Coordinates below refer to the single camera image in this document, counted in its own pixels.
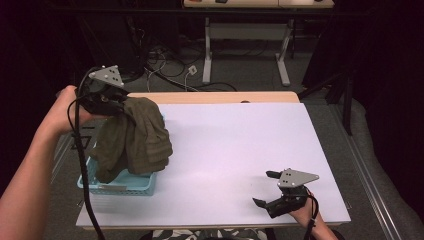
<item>gray carpet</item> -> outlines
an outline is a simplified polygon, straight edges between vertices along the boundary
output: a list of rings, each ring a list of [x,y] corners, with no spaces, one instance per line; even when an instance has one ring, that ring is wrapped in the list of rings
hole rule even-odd
[[[308,65],[315,40],[298,40],[294,59],[286,58],[286,66],[292,85],[283,87],[280,82],[274,54],[278,52],[279,43],[256,41],[237,41],[228,46],[226,42],[216,42],[213,49],[212,82],[226,82],[239,91],[302,91],[301,81]],[[199,52],[192,48],[183,49],[180,59],[189,62],[198,56]],[[188,85],[201,85],[203,59],[192,63],[197,66],[198,73],[189,76]],[[175,74],[182,69],[176,61],[168,61],[162,68],[165,74]],[[184,72],[173,79],[183,83]],[[127,89],[148,91],[146,77],[126,85]],[[152,92],[183,91],[157,77],[149,79],[149,89]],[[214,86],[211,90],[230,90],[228,87]],[[424,239],[424,228],[416,214],[402,201],[390,179],[381,169],[373,154],[372,141],[365,122],[365,111],[360,104],[354,102],[352,109],[353,137],[346,137],[339,126],[339,106],[327,105],[322,100],[326,90],[312,94],[304,100],[311,120],[328,159],[344,200],[351,206],[349,214],[352,222],[334,227],[346,239]],[[95,135],[101,122],[91,123],[94,129],[83,129],[83,135],[91,136],[88,144],[90,149],[95,141]],[[375,213],[375,206],[369,200],[360,175],[355,165],[355,154],[348,140],[353,140],[360,152],[361,158],[371,173],[371,176],[387,204],[387,211],[393,217],[396,229],[401,238],[387,237]],[[95,239],[94,231],[86,231],[75,226],[82,200],[82,191],[77,188],[79,162],[76,151],[68,146],[62,158],[63,164],[52,183],[52,198],[49,210],[49,222],[45,239]],[[106,230],[107,239],[138,239],[145,232],[133,230]],[[275,230],[277,239],[303,239],[304,229],[290,227]]]

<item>table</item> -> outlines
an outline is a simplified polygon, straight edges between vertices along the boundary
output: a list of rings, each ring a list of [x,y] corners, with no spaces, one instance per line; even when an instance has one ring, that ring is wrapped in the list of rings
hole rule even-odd
[[[329,9],[334,6],[332,0],[228,0],[226,3],[216,3],[215,0],[192,1],[184,0],[185,7],[191,8],[281,8],[284,9]],[[289,24],[235,24],[235,23],[210,23],[205,19],[205,64],[203,67],[203,83],[210,82],[212,68],[211,39],[258,39],[281,40],[281,50],[275,54],[278,71],[283,86],[290,86],[289,76],[284,64],[284,57],[290,36],[295,31],[289,25],[294,25],[294,20]]]
[[[133,93],[158,103],[174,153],[155,193],[93,195],[103,229],[206,229],[296,225],[271,219],[252,197],[280,197],[267,170],[292,168],[320,179],[307,186],[329,224],[350,221],[305,106],[292,92]],[[77,226],[92,228],[85,208]]]

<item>blue plastic basket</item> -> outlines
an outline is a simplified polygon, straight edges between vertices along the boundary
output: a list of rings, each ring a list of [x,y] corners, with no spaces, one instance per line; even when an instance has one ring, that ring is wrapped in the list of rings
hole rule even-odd
[[[110,183],[101,183],[96,179],[97,161],[92,158],[87,160],[88,186],[91,193],[103,195],[131,195],[131,196],[152,196],[155,183],[156,172],[135,175],[127,169]],[[82,177],[77,182],[79,188],[83,188]]]

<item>hand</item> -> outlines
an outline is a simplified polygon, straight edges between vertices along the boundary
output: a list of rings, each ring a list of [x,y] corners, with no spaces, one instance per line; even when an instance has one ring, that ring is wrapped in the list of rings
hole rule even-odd
[[[289,213],[290,216],[292,216],[304,228],[308,227],[309,220],[312,218],[312,204],[314,204],[312,199],[308,197],[305,206]]]
[[[68,107],[75,100],[75,86],[67,86],[62,91],[59,92],[58,97],[50,108],[47,115],[44,117],[41,125],[48,127],[53,133],[64,134],[71,131],[71,125],[68,120]],[[69,111],[72,124],[74,123],[75,118],[75,103],[72,103],[72,106]],[[92,115],[87,112],[82,106],[79,108],[79,121],[80,125],[83,125],[85,122],[98,119],[106,118],[106,116]]]
[[[289,213],[290,216],[292,216],[304,228],[308,227],[309,221],[312,218],[312,206],[314,207],[314,210],[316,209],[316,206],[312,204],[314,204],[314,202],[312,201],[311,198],[308,197],[304,207]],[[315,225],[312,228],[312,235],[317,240],[321,240],[321,239],[337,240],[337,237],[334,235],[331,229],[324,222],[324,220],[322,219],[321,213],[319,212],[315,219]]]

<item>dark green towel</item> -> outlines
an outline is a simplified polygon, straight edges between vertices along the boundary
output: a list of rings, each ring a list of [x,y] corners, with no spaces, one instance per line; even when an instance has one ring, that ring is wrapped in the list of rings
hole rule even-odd
[[[129,98],[124,112],[106,120],[90,152],[97,161],[100,182],[113,181],[125,168],[132,174],[163,170],[172,155],[169,133],[156,103]]]

